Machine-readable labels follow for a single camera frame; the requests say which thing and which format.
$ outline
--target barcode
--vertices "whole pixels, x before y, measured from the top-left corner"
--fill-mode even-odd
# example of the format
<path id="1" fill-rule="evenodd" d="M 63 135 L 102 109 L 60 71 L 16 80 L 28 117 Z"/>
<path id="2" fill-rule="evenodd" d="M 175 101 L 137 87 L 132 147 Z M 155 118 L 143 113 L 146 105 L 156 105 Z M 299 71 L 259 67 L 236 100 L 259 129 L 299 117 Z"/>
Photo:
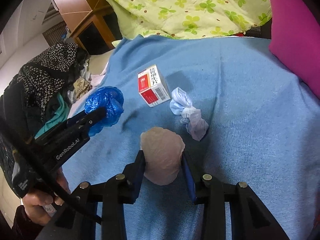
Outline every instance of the barcode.
<path id="1" fill-rule="evenodd" d="M 158 96 L 160 96 L 161 100 L 165 100 L 165 96 L 163 95 L 160 88 L 156 88 L 156 92 L 157 92 Z"/>

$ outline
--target blue blanket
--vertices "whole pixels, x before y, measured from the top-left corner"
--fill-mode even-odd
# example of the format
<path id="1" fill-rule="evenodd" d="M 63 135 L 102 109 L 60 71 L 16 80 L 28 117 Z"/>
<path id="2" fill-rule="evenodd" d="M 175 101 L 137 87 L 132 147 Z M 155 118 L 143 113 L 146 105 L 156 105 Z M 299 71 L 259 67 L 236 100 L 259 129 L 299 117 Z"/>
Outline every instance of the blue blanket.
<path id="1" fill-rule="evenodd" d="M 159 126 L 181 135 L 206 172 L 228 183 L 246 181 L 291 240 L 306 239 L 320 177 L 320 103 L 269 52 L 269 43 L 238 37 L 122 40 L 101 86 L 122 91 L 124 113 L 64 164 L 71 190 L 122 172 L 140 149 L 140 134 Z M 201 109 L 209 130 L 200 142 L 172 114 L 169 101 L 150 108 L 138 94 L 137 73 L 153 64 L 169 91 L 179 86 Z M 199 239 L 202 207 L 189 200 L 182 172 L 167 186 L 144 179 L 137 202 L 124 212 L 128 239 Z"/>

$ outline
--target magenta fabric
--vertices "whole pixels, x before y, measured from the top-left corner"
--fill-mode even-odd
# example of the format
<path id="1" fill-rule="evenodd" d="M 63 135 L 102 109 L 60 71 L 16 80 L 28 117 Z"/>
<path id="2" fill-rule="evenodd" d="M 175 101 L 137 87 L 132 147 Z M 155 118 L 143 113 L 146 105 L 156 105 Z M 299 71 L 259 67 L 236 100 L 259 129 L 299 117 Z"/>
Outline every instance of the magenta fabric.
<path id="1" fill-rule="evenodd" d="M 270 51 L 320 98 L 320 25 L 302 0 L 270 1 Z"/>

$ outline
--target beige surface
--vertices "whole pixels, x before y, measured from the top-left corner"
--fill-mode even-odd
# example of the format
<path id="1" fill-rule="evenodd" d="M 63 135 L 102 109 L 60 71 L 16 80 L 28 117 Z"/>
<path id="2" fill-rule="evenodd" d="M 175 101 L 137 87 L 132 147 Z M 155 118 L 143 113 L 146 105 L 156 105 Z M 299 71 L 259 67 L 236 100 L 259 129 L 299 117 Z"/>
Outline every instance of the beige surface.
<path id="1" fill-rule="evenodd" d="M 106 66 L 109 58 L 114 50 L 110 50 L 101 55 L 92 55 L 89 61 L 89 71 L 92 75 L 99 75 Z"/>
<path id="2" fill-rule="evenodd" d="M 0 191 L 0 210 L 9 226 L 12 227 L 16 209 L 21 205 L 21 201 L 9 187 L 2 169 L 0 169 Z"/>

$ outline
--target black cable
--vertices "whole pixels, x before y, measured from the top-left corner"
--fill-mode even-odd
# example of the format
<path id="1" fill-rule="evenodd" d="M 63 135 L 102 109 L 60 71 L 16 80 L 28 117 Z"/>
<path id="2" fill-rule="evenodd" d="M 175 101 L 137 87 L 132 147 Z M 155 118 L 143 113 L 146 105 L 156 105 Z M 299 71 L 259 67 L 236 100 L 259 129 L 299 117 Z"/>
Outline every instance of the black cable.
<path id="1" fill-rule="evenodd" d="M 27 145 L 17 134 L 17 132 L 0 117 L 0 133 L 15 147 L 18 153 L 25 158 L 33 170 L 43 179 L 43 181 L 70 207 L 77 212 L 89 217 L 93 221 L 101 224 L 101 217 L 93 214 L 86 207 L 81 205 L 76 198 L 69 195 L 51 176 L 51 174 L 40 163 L 36 155 L 32 152 L 29 145 Z"/>

